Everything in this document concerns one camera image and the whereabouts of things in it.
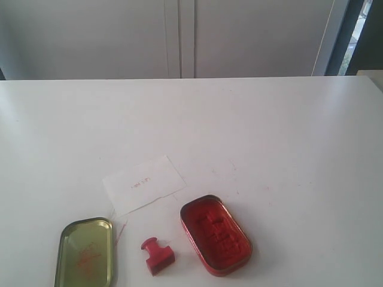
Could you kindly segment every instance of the white table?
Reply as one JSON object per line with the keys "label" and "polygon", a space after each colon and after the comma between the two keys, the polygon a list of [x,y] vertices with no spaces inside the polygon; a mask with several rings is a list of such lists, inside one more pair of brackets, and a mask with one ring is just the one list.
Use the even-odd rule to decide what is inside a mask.
{"label": "white table", "polygon": [[[313,77],[1,82],[0,286],[53,286],[64,226],[111,216],[102,179],[163,154],[187,187],[127,216],[117,286],[383,285],[383,94]],[[259,249],[224,278],[180,224],[207,193]],[[177,253],[156,277],[151,236]]]}

